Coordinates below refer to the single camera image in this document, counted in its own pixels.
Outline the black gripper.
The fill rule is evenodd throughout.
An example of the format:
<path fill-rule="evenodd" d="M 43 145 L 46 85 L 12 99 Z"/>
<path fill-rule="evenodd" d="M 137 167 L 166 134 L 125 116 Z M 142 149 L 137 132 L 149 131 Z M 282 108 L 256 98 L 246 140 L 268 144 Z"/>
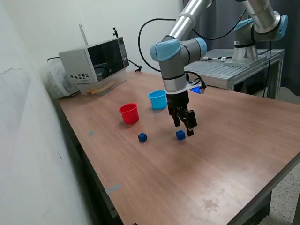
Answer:
<path fill-rule="evenodd" d="M 194 128 L 197 126 L 194 110 L 188 110 L 188 91 L 184 91 L 178 94 L 167 94 L 167 106 L 169 114 L 172 115 L 175 127 L 180 126 L 180 120 L 184 123 L 187 135 L 192 136 L 194 134 Z"/>

